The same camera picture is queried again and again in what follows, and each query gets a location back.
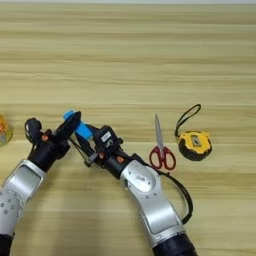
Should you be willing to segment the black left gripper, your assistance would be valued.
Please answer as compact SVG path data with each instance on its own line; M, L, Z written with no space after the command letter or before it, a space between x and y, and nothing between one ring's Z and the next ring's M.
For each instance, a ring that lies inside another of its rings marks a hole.
M46 131L41 135L35 148L28 156L28 160L34 163L44 172L48 172L55 161L62 159L70 149L66 141L79 126L81 112L71 114L52 134Z

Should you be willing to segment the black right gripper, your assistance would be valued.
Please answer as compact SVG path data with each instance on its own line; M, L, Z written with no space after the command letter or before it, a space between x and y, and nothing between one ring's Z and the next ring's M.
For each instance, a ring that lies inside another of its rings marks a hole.
M89 124L85 124L84 129L86 135L93 135L98 131L97 127ZM120 178L123 170L131 161L137 160L143 163L143 160L136 153L128 155L124 152L121 148L123 143L121 139L116 141L110 139L108 142L98 141L94 147L91 147L90 143L84 138L78 138L76 142L72 141L72 143L83 157L86 165L95 163L97 166L106 169L116 179Z

